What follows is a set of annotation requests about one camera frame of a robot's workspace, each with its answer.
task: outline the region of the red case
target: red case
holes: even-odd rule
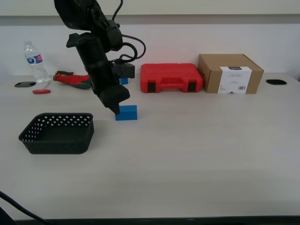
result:
[[[141,68],[141,91],[159,93],[162,89],[199,92],[203,78],[194,64],[144,64]]]

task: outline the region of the blue block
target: blue block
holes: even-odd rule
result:
[[[120,78],[120,84],[128,84],[128,78]]]
[[[120,106],[120,114],[116,115],[116,121],[137,120],[137,105]]]

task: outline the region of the black cord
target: black cord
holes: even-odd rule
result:
[[[136,60],[137,59],[137,55],[138,55],[136,47],[133,44],[127,43],[127,42],[124,42],[123,46],[128,46],[128,47],[132,48],[132,50],[135,52],[135,55],[134,55],[134,57],[130,57],[129,60],[123,60],[120,57],[119,59],[115,60],[115,62],[116,63],[130,63],[130,62],[133,62],[134,60]]]
[[[144,46],[144,52],[139,57],[137,57],[136,60],[140,59],[141,57],[143,57],[145,55],[147,48],[146,48],[146,44],[141,39],[138,39],[136,37],[132,37],[132,36],[129,36],[129,35],[125,35],[125,34],[122,34],[122,36],[125,37],[125,38],[130,38],[130,39],[136,40]],[[123,57],[128,57],[130,59],[133,58],[130,55],[123,54],[123,55],[120,56],[120,59],[122,59]]]
[[[32,212],[29,212],[27,209],[23,208],[21,205],[19,205],[15,200],[4,194],[3,192],[0,191],[0,198],[2,198],[4,201],[7,201],[9,204],[14,206],[16,209],[24,213],[25,215],[37,220],[38,222],[45,224],[45,225],[54,225],[41,217],[38,217],[37,215],[33,214]]]
[[[114,12],[113,16],[112,16],[112,20],[114,20],[118,14],[118,12],[120,11],[120,9],[122,8],[123,6],[123,0],[121,0],[121,3],[119,5],[119,7],[117,8],[117,10]]]

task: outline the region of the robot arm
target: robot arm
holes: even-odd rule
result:
[[[84,34],[71,34],[67,48],[76,47],[86,71],[90,75],[94,93],[106,108],[120,113],[119,103],[130,98],[129,91],[120,85],[118,72],[106,53],[131,47],[135,56],[129,60],[115,60],[119,65],[137,58],[137,50],[124,43],[120,25],[108,20],[96,0],[54,0],[56,10],[64,24],[74,30],[87,30]]]

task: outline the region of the white label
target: white label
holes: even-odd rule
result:
[[[245,94],[252,74],[249,67],[221,67],[223,70],[219,92]]]

